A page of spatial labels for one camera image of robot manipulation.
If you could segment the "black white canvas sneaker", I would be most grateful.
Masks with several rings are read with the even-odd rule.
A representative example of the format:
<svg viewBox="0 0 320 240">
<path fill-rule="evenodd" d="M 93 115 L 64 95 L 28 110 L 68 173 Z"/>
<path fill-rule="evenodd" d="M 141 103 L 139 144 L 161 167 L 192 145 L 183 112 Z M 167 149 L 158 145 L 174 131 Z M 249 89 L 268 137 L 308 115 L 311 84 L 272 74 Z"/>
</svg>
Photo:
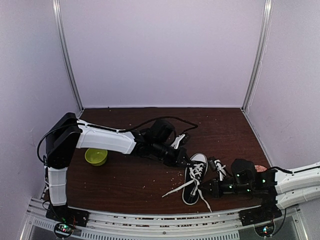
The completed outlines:
<svg viewBox="0 0 320 240">
<path fill-rule="evenodd" d="M 162 198 L 182 190 L 182 201 L 188 205 L 195 205 L 201 199 L 209 212 L 212 212 L 210 204 L 206 201 L 200 190 L 200 184 L 208 170 L 208 159 L 203 153 L 194 154 L 191 159 L 193 166 L 187 167 L 184 172 L 184 184 L 172 189 L 162 196 Z"/>
</svg>

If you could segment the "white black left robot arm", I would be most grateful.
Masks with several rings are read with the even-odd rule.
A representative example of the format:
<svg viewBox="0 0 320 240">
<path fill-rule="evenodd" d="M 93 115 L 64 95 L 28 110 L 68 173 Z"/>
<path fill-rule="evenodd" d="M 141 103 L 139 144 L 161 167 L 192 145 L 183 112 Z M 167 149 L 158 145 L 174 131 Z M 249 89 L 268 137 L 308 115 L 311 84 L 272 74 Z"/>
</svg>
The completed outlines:
<svg viewBox="0 0 320 240">
<path fill-rule="evenodd" d="M 184 148 L 187 131 L 177 135 L 171 116 L 149 119 L 128 129 L 101 126 L 66 113 L 39 141 L 45 155 L 38 159 L 47 172 L 52 213 L 61 222 L 72 218 L 67 206 L 67 171 L 75 149 L 100 149 L 138 157 L 156 157 L 168 167 L 193 166 Z"/>
</svg>

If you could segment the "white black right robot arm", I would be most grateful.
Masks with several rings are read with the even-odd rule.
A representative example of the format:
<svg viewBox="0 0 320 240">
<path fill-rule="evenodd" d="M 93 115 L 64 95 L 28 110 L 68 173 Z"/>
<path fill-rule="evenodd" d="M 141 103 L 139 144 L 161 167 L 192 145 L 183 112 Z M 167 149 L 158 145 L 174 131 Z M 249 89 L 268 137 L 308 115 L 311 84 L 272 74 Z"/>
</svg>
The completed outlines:
<svg viewBox="0 0 320 240">
<path fill-rule="evenodd" d="M 235 159 L 232 175 L 214 178 L 199 185 L 199 190 L 213 198 L 227 194 L 251 194 L 261 199 L 256 210 L 259 220 L 268 220 L 276 207 L 284 210 L 296 204 L 320 197 L 320 163 L 286 170 L 278 166 L 258 172 L 255 164 L 246 159 Z"/>
</svg>

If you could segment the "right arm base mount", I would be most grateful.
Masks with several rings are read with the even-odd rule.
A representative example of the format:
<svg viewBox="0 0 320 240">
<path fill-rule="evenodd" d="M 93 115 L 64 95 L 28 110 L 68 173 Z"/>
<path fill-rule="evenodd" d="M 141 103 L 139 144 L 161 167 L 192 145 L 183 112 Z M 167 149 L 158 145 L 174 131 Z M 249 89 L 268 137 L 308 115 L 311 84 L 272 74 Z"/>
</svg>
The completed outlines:
<svg viewBox="0 0 320 240">
<path fill-rule="evenodd" d="M 283 208 L 277 206 L 277 201 L 272 199 L 262 200 L 260 206 L 241 210 L 238 214 L 244 227 L 262 222 L 272 222 L 283 215 L 283 210 Z"/>
</svg>

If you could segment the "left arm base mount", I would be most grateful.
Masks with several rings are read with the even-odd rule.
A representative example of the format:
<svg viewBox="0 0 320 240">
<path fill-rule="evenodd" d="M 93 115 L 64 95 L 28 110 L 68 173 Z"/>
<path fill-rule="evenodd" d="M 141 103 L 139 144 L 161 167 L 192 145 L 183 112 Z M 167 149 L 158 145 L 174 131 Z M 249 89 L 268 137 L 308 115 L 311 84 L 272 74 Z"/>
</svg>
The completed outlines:
<svg viewBox="0 0 320 240">
<path fill-rule="evenodd" d="M 88 211 L 71 208 L 67 204 L 62 206 L 52 206 L 50 204 L 45 217 L 72 226 L 86 227 L 89 215 Z"/>
</svg>

